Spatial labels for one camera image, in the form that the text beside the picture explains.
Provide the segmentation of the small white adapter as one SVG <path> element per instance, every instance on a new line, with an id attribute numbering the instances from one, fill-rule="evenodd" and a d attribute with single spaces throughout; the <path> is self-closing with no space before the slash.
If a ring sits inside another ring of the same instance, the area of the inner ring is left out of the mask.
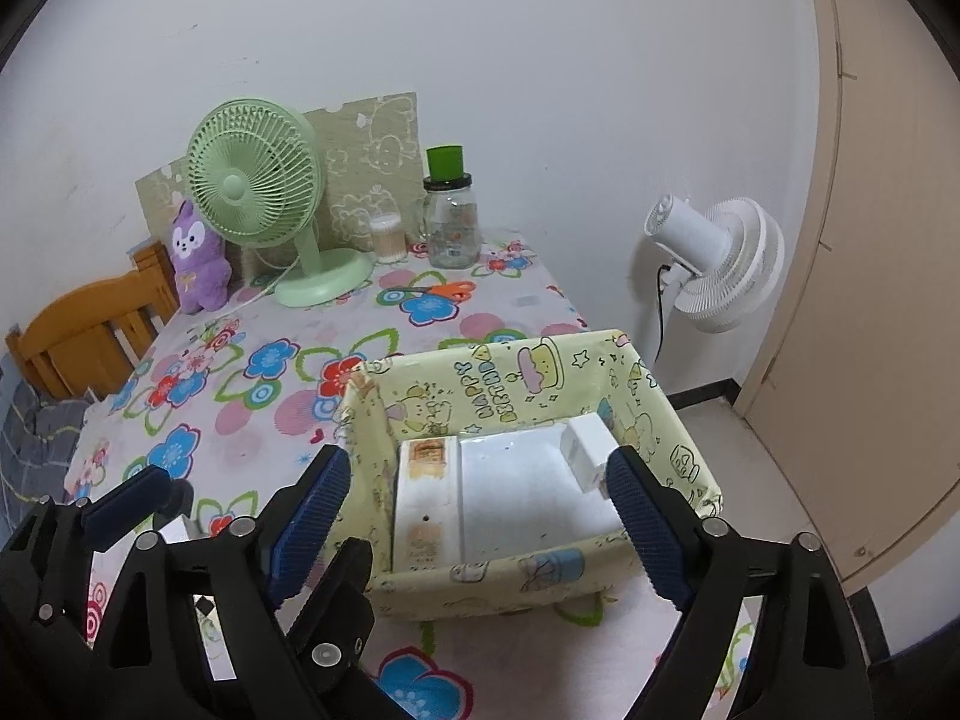
<path id="1" fill-rule="evenodd" d="M 597 413 L 571 418 L 563 427 L 560 452 L 583 493 L 607 497 L 607 460 L 619 444 Z"/>

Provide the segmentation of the beige door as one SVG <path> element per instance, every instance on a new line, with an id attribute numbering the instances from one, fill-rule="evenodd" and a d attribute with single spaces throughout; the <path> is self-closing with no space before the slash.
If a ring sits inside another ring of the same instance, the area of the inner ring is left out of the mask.
<path id="1" fill-rule="evenodd" d="M 958 509 L 958 80 L 908 0 L 814 0 L 811 188 L 737 398 L 848 592 Z"/>

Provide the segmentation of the purple plush toy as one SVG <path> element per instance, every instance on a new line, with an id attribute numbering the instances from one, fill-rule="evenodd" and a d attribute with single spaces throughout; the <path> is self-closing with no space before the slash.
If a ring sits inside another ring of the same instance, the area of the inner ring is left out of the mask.
<path id="1" fill-rule="evenodd" d="M 181 203 L 172 223 L 169 255 L 184 314 L 218 310 L 226 304 L 231 265 L 224 255 L 224 240 L 206 226 L 190 200 Z"/>

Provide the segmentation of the green desk fan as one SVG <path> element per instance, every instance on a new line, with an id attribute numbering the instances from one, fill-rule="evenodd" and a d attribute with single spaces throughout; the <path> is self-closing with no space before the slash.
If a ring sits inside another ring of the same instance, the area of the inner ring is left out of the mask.
<path id="1" fill-rule="evenodd" d="M 296 262 L 275 281 L 290 309 L 335 301 L 373 273 L 370 255 L 322 249 L 314 220 L 325 192 L 324 158 L 304 115 L 268 99 L 231 99 L 195 127 L 187 145 L 190 197 L 231 244 L 293 244 Z"/>

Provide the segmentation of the white standing fan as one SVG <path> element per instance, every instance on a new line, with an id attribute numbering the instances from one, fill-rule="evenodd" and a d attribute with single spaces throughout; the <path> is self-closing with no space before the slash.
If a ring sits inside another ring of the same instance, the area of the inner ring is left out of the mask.
<path id="1" fill-rule="evenodd" d="M 786 245 L 779 224 L 755 200 L 724 200 L 704 213 L 665 195 L 644 234 L 670 257 L 667 304 L 704 333 L 724 333 L 773 293 Z"/>

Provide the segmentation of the glass jar green lid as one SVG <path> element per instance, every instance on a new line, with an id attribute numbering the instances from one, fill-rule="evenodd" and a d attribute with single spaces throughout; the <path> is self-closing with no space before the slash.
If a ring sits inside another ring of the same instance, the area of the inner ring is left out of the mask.
<path id="1" fill-rule="evenodd" d="M 464 150 L 460 145 L 428 148 L 427 165 L 423 236 L 428 260 L 439 268 L 466 270 L 480 257 L 482 232 Z"/>

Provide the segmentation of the yellow cartoon paper box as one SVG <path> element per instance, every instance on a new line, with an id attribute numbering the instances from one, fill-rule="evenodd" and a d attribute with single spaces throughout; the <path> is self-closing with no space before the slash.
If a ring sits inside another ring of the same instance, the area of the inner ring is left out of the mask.
<path id="1" fill-rule="evenodd" d="M 571 418 L 597 413 L 693 511 L 722 494 L 700 450 L 619 330 L 466 344 L 360 362 L 340 406 L 352 487 L 332 538 L 373 548 L 366 595 L 407 621 L 528 610 L 622 582 L 640 560 L 612 502 L 583 493 L 560 452 Z M 400 445 L 460 444 L 462 559 L 394 572 Z"/>

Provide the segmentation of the floral tablecloth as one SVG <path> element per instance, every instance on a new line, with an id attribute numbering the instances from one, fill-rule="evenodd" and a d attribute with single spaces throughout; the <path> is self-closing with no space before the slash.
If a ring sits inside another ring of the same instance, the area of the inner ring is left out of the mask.
<path id="1" fill-rule="evenodd" d="M 313 309 L 249 283 L 213 314 L 177 316 L 86 415 L 65 476 L 98 497 L 147 466 L 194 493 L 213 535 L 262 511 L 321 445 L 350 452 L 335 538 L 374 550 L 377 622 L 364 669 L 418 718 L 619 718 L 674 629 L 612 505 L 547 455 L 467 463 L 459 559 L 395 570 L 397 450 L 600 416 L 704 514 L 722 496 L 625 333 L 589 332 L 523 239 L 498 234 L 469 270 L 413 252 Z"/>

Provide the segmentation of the cotton swab container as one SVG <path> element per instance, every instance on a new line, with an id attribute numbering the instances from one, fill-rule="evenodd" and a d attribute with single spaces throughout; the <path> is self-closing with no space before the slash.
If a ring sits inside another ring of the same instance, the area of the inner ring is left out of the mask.
<path id="1" fill-rule="evenodd" d="M 407 257 L 404 220 L 398 213 L 382 213 L 370 219 L 373 252 L 379 263 L 395 263 Z"/>

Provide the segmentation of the blue plaid bedding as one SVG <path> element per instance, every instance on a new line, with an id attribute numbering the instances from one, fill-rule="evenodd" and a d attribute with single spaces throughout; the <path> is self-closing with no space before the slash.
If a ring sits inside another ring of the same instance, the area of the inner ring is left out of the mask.
<path id="1" fill-rule="evenodd" d="M 89 408 L 32 387 L 2 358 L 2 518 L 13 528 L 37 499 L 64 499 L 64 481 Z"/>

